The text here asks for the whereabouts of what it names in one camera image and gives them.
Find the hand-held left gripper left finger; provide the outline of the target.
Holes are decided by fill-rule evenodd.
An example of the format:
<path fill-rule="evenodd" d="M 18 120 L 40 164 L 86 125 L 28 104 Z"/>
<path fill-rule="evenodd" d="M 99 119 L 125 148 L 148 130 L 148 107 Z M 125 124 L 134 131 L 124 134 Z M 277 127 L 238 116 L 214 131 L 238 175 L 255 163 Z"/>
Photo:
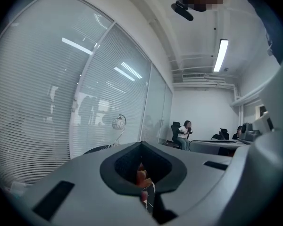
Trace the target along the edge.
<path fill-rule="evenodd" d="M 48 174 L 13 201 L 20 215 L 36 226 L 154 226 L 140 198 L 119 195 L 101 179 L 100 165 L 131 144 L 76 157 Z M 74 184 L 50 220 L 33 209 L 60 181 Z"/>

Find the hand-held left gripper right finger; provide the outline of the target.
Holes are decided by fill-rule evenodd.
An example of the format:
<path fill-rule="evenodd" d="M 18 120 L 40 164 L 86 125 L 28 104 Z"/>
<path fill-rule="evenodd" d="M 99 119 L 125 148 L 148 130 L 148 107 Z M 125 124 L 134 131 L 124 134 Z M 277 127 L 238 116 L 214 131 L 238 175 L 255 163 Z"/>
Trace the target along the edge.
<path fill-rule="evenodd" d="M 235 189 L 234 158 L 141 143 L 143 165 L 155 184 L 152 216 L 143 226 L 219 226 Z"/>

